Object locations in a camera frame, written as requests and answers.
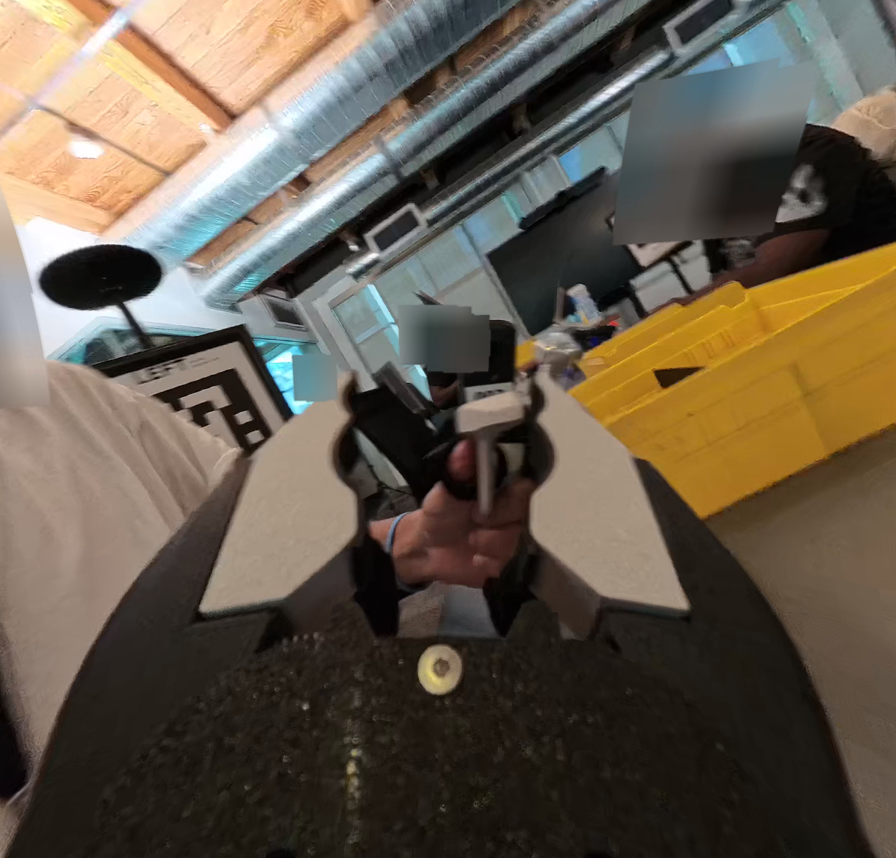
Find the person's white shirt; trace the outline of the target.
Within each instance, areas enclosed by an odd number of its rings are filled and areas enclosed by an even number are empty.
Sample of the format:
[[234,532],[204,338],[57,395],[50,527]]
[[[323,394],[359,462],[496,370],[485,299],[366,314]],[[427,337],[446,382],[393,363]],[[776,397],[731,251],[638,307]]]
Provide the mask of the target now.
[[45,369],[47,400],[1,414],[2,802],[109,615],[242,455],[95,370]]

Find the person's left hand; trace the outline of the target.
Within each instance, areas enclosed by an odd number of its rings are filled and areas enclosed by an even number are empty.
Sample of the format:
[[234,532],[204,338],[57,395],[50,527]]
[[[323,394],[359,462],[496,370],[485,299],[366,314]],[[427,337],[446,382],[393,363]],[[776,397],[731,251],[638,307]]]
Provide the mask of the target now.
[[442,481],[399,526],[395,559],[401,558],[405,585],[482,588],[520,552],[535,483],[521,478],[502,486],[490,516],[479,516],[476,498],[460,496],[462,487],[474,485],[475,445],[463,440],[449,455]]

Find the yellow plastic bin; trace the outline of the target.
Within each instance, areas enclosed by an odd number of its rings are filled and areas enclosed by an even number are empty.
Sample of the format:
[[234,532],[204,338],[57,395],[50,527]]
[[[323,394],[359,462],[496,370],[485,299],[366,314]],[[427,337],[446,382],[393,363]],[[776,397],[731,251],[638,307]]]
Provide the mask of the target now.
[[750,295],[732,283],[686,307],[668,307],[588,353],[587,378],[571,394],[616,413],[660,390],[656,370],[703,368],[766,334]]
[[588,410],[701,518],[894,426],[894,246],[746,291],[767,334]]

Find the person's left forearm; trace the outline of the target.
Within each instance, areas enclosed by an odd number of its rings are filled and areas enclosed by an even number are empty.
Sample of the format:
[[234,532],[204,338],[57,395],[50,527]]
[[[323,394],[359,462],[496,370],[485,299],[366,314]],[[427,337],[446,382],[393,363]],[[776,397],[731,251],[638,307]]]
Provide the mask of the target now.
[[395,559],[396,541],[398,530],[401,522],[408,516],[408,513],[401,513],[384,519],[377,519],[367,527],[367,534],[375,544],[377,550],[380,551],[389,560],[393,572],[394,581],[398,590],[401,590],[404,583],[400,576],[401,558]]

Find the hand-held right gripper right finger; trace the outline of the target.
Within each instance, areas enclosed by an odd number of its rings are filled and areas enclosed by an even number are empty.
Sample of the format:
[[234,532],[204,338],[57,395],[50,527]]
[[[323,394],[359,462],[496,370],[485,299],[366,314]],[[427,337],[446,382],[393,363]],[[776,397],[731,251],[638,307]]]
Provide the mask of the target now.
[[679,580],[636,459],[546,371],[522,379],[521,477],[534,483],[521,551],[488,584],[502,638],[539,601],[575,640],[614,612],[688,619]]

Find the black monitor screen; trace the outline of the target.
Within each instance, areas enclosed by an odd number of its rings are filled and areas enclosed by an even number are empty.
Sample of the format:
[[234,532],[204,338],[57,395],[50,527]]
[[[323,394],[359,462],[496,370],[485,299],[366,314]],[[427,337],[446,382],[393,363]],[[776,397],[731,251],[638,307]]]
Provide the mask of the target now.
[[644,269],[613,243],[609,223],[618,175],[601,168],[529,214],[521,230],[487,254],[521,326],[535,336],[554,319],[556,292],[584,285],[599,310],[630,302],[646,315],[634,281]]

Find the silver ventilation duct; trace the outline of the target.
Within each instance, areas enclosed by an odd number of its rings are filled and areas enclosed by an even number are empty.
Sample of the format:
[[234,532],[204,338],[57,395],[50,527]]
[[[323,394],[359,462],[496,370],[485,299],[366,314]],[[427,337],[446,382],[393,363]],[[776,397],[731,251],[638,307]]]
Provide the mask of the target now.
[[[659,44],[651,52],[634,59],[622,68],[618,77],[604,82],[598,91],[565,116],[519,137],[509,147],[483,161],[460,180],[454,190],[423,205],[420,208],[422,227],[437,225],[489,197],[512,175],[574,136],[602,123],[611,112],[632,101],[636,85],[661,72],[669,72],[678,59],[674,49]],[[450,101],[470,96],[469,89],[448,93],[444,102],[380,142],[372,155],[358,156],[353,166],[310,189],[301,202],[259,233],[237,244],[234,252],[226,256],[228,263],[205,283],[200,292],[203,302],[217,309],[239,303],[291,262],[341,232],[411,175],[420,173],[448,149],[457,147],[484,121],[486,110],[497,101],[497,97],[492,97],[464,117],[457,118],[454,112],[461,105],[452,105]]]
[[380,0],[102,234],[192,257],[522,0]]

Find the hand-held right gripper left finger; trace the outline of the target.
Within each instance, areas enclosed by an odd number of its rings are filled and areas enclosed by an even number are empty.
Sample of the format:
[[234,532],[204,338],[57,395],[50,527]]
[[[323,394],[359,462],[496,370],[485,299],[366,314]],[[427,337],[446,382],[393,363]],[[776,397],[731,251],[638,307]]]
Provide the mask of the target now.
[[251,459],[203,597],[208,622],[259,616],[286,636],[322,633],[364,602],[396,628],[394,574],[353,489],[354,373],[337,395],[286,423]]

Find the white mounted box device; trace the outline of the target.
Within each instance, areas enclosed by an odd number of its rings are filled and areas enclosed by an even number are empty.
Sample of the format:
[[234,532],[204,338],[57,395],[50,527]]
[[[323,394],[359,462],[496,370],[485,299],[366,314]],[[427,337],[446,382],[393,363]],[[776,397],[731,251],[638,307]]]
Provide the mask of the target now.
[[364,241],[371,252],[384,255],[404,247],[429,227],[426,216],[415,204],[406,204],[364,233]]
[[663,25],[666,42],[677,55],[738,11],[741,0],[698,0]]

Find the grey desk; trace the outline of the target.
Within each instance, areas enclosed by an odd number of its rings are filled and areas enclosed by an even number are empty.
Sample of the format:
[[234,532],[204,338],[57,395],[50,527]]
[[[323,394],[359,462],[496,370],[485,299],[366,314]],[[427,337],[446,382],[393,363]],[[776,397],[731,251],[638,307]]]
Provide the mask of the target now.
[[652,636],[756,746],[784,819],[824,846],[850,833],[894,856],[894,432],[725,510],[707,526],[652,469],[687,619]]

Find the framed black-white marker poster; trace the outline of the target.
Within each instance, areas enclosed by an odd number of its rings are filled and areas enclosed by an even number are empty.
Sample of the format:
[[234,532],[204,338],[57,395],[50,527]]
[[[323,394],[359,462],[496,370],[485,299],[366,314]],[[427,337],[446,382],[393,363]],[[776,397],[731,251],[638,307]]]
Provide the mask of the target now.
[[177,339],[95,368],[247,455],[294,415],[245,326]]

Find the black round disc stand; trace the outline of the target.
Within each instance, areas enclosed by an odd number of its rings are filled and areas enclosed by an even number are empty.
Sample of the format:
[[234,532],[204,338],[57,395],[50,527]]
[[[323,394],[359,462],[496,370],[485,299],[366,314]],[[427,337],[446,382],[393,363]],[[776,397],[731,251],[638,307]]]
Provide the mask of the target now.
[[149,296],[163,279],[161,263],[149,252],[125,245],[98,244],[67,252],[39,274],[39,289],[54,304],[95,311],[115,307],[126,319],[142,349],[151,338],[129,304]]

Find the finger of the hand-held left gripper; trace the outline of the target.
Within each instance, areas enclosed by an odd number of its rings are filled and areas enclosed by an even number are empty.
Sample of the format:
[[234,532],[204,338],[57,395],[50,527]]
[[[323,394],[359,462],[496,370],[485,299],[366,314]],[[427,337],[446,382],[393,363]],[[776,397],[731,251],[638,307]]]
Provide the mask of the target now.
[[463,404],[454,418],[459,437],[471,439],[476,450],[476,505],[479,516],[490,516],[497,489],[497,441],[523,423],[525,402],[517,391],[493,394]]

